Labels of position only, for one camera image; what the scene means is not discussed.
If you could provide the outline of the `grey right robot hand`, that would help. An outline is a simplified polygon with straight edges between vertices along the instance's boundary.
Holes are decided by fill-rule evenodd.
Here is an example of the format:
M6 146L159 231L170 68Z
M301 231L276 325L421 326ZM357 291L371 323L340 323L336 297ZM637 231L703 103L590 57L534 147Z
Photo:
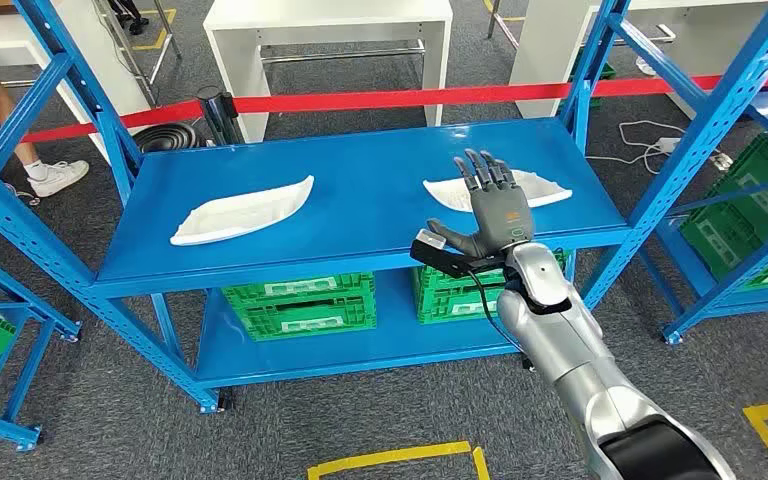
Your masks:
M467 149L465 155L471 168L460 157L454 162L467 187L478 230L467 236L435 218L427 221L429 229L453 249L472 257L494 256L531 241L534 221L527 197L507 164L487 151Z

